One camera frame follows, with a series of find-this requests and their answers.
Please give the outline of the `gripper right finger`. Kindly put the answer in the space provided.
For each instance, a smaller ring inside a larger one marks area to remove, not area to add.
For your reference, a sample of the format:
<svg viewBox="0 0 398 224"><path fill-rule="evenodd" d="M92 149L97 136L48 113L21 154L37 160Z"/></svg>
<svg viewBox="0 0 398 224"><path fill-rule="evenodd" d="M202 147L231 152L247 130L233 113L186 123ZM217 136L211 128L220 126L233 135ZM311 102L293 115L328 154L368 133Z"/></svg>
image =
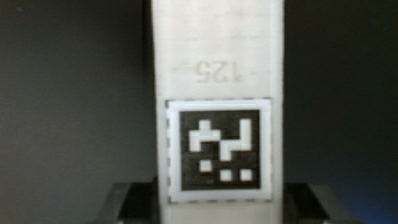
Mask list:
<svg viewBox="0 0 398 224"><path fill-rule="evenodd" d="M355 224L355 218L325 185L284 184L282 224Z"/></svg>

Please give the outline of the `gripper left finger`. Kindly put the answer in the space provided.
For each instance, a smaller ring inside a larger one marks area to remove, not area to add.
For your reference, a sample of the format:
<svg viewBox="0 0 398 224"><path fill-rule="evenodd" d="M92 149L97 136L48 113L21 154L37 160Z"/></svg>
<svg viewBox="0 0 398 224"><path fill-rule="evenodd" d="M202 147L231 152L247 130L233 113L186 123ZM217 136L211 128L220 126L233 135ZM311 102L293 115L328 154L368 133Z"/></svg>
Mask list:
<svg viewBox="0 0 398 224"><path fill-rule="evenodd" d="M87 224L160 224L158 181L117 182Z"/></svg>

